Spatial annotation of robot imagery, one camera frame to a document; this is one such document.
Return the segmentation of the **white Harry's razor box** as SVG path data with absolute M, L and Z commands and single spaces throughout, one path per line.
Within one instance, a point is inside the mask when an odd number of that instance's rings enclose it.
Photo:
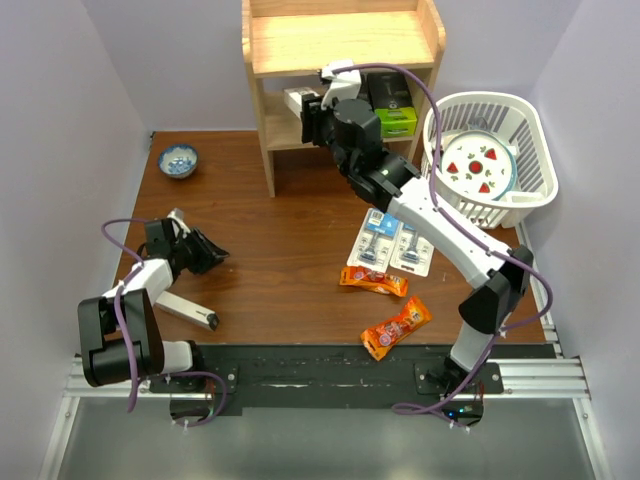
M 283 90 L 284 104 L 300 120 L 301 97 L 303 94 L 321 94 L 310 87 L 294 87 Z

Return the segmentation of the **black green razor box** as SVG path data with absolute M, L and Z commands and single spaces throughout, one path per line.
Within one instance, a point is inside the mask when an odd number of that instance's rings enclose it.
M 361 79 L 361 86 L 360 86 L 357 98 L 367 102 L 368 105 L 371 107 L 371 109 L 374 110 L 375 107 L 373 105 L 373 100 L 371 97 L 371 90 L 369 86 L 368 75 L 366 73 L 362 73 L 360 75 L 360 79 Z
M 393 71 L 369 73 L 367 85 L 371 106 L 381 122 L 382 137 L 412 136 L 417 115 L 405 77 Z

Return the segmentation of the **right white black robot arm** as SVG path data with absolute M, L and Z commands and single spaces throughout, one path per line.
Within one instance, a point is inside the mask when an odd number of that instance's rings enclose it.
M 444 364 L 431 376 L 446 392 L 469 392 L 481 380 L 479 365 L 509 315 L 524 297 L 532 252 L 485 234 L 441 200 L 418 169 L 384 147 L 380 122 L 358 98 L 325 105 L 317 94 L 301 100 L 301 139 L 327 148 L 340 173 L 366 203 L 411 226 L 464 276 L 472 291 L 458 308 L 463 320 Z

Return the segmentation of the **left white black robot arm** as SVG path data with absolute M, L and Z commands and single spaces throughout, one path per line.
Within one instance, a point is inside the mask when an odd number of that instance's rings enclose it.
M 192 341 L 163 341 L 153 307 L 182 271 L 205 274 L 229 253 L 188 226 L 179 209 L 146 221 L 144 229 L 146 241 L 134 252 L 136 262 L 125 279 L 78 305 L 84 376 L 100 387 L 172 373 L 183 391 L 196 392 L 207 380 L 198 348 Z

